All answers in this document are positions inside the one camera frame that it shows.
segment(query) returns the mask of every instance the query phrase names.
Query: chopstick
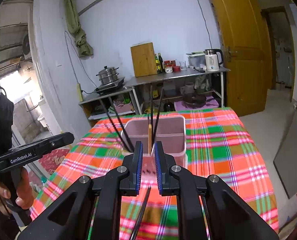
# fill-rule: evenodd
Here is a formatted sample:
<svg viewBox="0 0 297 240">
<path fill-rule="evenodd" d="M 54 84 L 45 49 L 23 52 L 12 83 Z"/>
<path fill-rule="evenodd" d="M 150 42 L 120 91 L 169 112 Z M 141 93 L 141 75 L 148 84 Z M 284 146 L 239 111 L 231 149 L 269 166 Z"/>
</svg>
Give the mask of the chopstick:
<svg viewBox="0 0 297 240">
<path fill-rule="evenodd" d="M 163 94 L 164 94 L 164 89 L 162 87 L 161 96 L 160 96 L 160 103 L 158 105 L 157 116 L 156 116 L 156 121 L 155 121 L 155 126 L 154 126 L 154 133 L 153 133 L 153 137 L 152 137 L 152 145 L 154 145 L 154 141 L 155 141 L 155 137 L 156 137 L 157 125 L 158 125 L 158 120 L 160 118 L 160 111 L 161 111 L 161 105 L 162 105 L 162 100 L 163 100 Z"/>
<path fill-rule="evenodd" d="M 144 198 L 142 207 L 141 207 L 141 209 L 139 211 L 137 220 L 135 222 L 135 226 L 133 228 L 132 233 L 130 234 L 130 240 L 134 240 L 136 238 L 136 236 L 137 236 L 139 227 L 140 227 L 142 219 L 143 219 L 144 211 L 145 211 L 145 208 L 146 208 L 146 204 L 147 204 L 150 192 L 151 192 L 151 187 L 148 187 L 147 190 L 146 190 L 146 193 L 145 193 L 145 198 Z"/>
<path fill-rule="evenodd" d="M 108 114 L 108 110 L 106 109 L 106 107 L 105 107 L 103 101 L 102 101 L 101 99 L 100 99 L 99 101 L 100 101 L 100 103 L 101 103 L 101 105 L 102 105 L 102 107 L 103 107 L 103 109 L 104 109 L 104 111 L 105 111 L 107 117 L 109 118 L 111 124 L 113 125 L 115 132 L 117 133 L 118 137 L 119 137 L 120 140 L 122 141 L 122 143 L 123 143 L 123 145 L 124 145 L 124 148 L 125 148 L 128 152 L 131 152 L 130 149 L 128 148 L 128 146 L 126 145 L 126 143 L 124 142 L 124 140 L 123 140 L 122 136 L 120 135 L 119 131 L 117 130 L 117 128 L 116 128 L 116 126 L 115 126 L 113 120 L 111 119 L 110 115 Z"/>
<path fill-rule="evenodd" d="M 124 132 L 124 134 L 125 134 L 125 137 L 126 137 L 126 141 L 127 141 L 127 143 L 129 144 L 130 149 L 132 150 L 131 152 L 134 152 L 134 146 L 133 146 L 133 144 L 132 144 L 132 142 L 131 142 L 131 140 L 130 140 L 130 138 L 129 138 L 129 136 L 128 136 L 128 134 L 127 134 L 125 128 L 124 128 L 124 125 L 123 125 L 123 123 L 122 123 L 122 121 L 121 121 L 121 119 L 120 119 L 120 116 L 118 115 L 118 113 L 117 113 L 117 111 L 116 111 L 116 108 L 115 108 L 115 106 L 114 106 L 114 103 L 113 103 L 113 101 L 112 101 L 112 98 L 111 98 L 111 97 L 108 97 L 108 99 L 109 99 L 109 101 L 110 101 L 110 103 L 111 103 L 111 105 L 112 105 L 112 107 L 113 107 L 113 109 L 114 109 L 114 112 L 115 112 L 115 114 L 116 114 L 117 120 L 118 120 L 118 122 L 120 123 L 120 125 L 121 125 L 121 127 L 122 127 L 122 130 L 123 130 L 123 132 Z"/>
<path fill-rule="evenodd" d="M 151 154 L 151 151 L 152 151 L 152 143 L 151 143 L 151 140 L 150 138 L 152 137 L 152 125 L 149 124 L 148 125 L 148 150 L 147 150 L 147 153 L 150 155 Z"/>
<path fill-rule="evenodd" d="M 153 126 L 153 86 L 152 84 L 151 84 L 151 125 Z"/>
</svg>

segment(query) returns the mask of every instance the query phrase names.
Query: table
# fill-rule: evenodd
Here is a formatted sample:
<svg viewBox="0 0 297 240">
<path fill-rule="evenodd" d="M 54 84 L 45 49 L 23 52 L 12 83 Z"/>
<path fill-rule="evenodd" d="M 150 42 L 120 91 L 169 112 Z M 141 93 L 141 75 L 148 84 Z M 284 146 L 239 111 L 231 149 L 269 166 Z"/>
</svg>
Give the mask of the table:
<svg viewBox="0 0 297 240">
<path fill-rule="evenodd" d="M 223 72 L 229 71 L 228 68 L 220 67 L 218 70 L 208 71 L 206 70 L 205 73 L 201 73 L 193 68 L 187 68 L 185 71 L 180 72 L 172 72 L 172 73 L 161 73 L 157 75 L 150 75 L 150 76 L 143 76 L 143 77 L 132 77 L 129 81 L 126 82 L 125 87 L 131 88 L 133 90 L 133 94 L 135 96 L 135 101 L 137 107 L 139 109 L 139 113 L 142 114 L 142 109 L 140 108 L 138 96 L 136 95 L 135 87 L 144 84 L 156 83 L 156 82 L 163 82 L 169 81 L 177 78 L 186 78 L 186 77 L 193 77 L 193 76 L 200 76 L 200 75 L 208 75 L 214 73 L 220 73 L 221 76 L 221 94 L 217 91 L 214 91 L 220 98 L 221 98 L 221 107 L 224 107 L 224 75 Z"/>
<path fill-rule="evenodd" d="M 278 230 L 276 199 L 265 163 L 235 112 L 229 108 L 161 113 L 182 115 L 186 120 L 187 168 L 195 175 L 220 176 L 274 230 Z M 123 116 L 125 124 L 134 116 Z M 147 119 L 147 116 L 136 116 Z M 82 175 L 105 175 L 122 164 L 121 143 L 108 119 L 99 121 L 73 147 L 34 200 L 35 219 Z M 143 203 L 146 188 L 152 190 L 138 232 L 139 239 L 177 239 L 176 197 L 162 197 L 154 181 L 141 181 L 137 197 L 123 197 L 120 239 L 129 239 Z"/>
</svg>

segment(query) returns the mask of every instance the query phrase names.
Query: kitchen counter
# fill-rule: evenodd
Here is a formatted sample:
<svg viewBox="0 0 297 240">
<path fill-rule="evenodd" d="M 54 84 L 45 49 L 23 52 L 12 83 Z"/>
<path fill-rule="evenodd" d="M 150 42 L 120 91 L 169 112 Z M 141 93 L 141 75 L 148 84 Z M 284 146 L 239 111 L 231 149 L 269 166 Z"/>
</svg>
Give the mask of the kitchen counter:
<svg viewBox="0 0 297 240">
<path fill-rule="evenodd" d="M 129 81 L 126 82 L 125 87 L 135 87 L 138 85 L 144 85 L 155 82 L 162 82 L 176 78 L 185 78 L 185 77 L 193 77 L 199 75 L 207 75 L 213 73 L 223 73 L 229 71 L 229 69 L 221 67 L 216 71 L 208 71 L 205 73 L 201 73 L 193 68 L 188 68 L 187 70 L 180 72 L 172 72 L 172 73 L 161 73 L 156 75 L 144 76 L 144 77 L 132 77 Z"/>
</svg>

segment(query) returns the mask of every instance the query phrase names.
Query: hand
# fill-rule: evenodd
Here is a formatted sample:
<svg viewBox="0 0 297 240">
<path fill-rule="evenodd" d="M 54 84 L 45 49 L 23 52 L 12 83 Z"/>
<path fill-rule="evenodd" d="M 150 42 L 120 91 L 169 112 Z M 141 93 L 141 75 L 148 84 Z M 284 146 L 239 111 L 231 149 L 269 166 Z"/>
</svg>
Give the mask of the hand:
<svg viewBox="0 0 297 240">
<path fill-rule="evenodd" d="M 22 169 L 22 180 L 19 182 L 18 187 L 16 189 L 16 193 L 18 198 L 16 199 L 16 204 L 19 205 L 23 209 L 28 209 L 33 205 L 33 194 L 32 194 L 32 189 L 29 185 L 29 180 L 28 180 L 28 173 L 25 168 Z M 0 182 L 0 196 L 6 199 L 10 198 L 10 191 L 8 188 Z M 1 203 L 0 200 L 0 211 L 4 214 L 7 215 L 7 212 Z"/>
</svg>

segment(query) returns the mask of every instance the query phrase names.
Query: white kettle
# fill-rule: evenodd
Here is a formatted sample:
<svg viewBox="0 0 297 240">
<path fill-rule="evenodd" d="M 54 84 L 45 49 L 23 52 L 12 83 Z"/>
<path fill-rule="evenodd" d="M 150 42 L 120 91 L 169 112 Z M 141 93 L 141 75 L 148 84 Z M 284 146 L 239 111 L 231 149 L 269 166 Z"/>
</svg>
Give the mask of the white kettle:
<svg viewBox="0 0 297 240">
<path fill-rule="evenodd" d="M 218 62 L 217 53 L 221 54 L 221 62 Z M 206 61 L 206 69 L 208 71 L 215 71 L 219 69 L 219 65 L 223 63 L 223 52 L 220 49 L 206 49 L 205 53 L 205 61 Z"/>
</svg>

